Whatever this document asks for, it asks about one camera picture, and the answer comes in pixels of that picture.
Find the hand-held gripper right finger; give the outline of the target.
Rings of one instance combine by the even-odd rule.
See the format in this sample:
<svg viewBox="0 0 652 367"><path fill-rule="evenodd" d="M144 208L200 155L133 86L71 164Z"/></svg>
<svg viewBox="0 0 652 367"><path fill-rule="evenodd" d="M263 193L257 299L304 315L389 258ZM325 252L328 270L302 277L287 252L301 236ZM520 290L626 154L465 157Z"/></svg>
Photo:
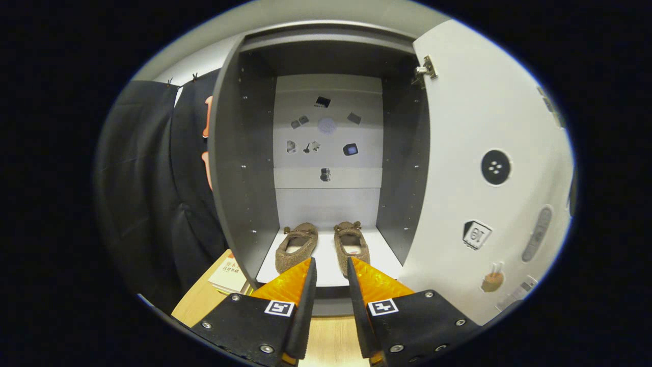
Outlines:
<svg viewBox="0 0 652 367"><path fill-rule="evenodd" d="M434 290L414 292L357 258L348 259L348 280L361 354L370 366L424 366L481 331Z"/></svg>

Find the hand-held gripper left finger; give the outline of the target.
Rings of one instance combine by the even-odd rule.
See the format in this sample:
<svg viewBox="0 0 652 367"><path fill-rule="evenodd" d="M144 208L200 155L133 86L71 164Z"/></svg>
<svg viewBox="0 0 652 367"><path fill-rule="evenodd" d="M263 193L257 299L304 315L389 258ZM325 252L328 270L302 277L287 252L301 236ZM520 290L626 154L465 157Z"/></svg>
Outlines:
<svg viewBox="0 0 652 367"><path fill-rule="evenodd" d="M251 295L229 294L191 331L247 366L296 366L307 353L316 282L310 258Z"/></svg>

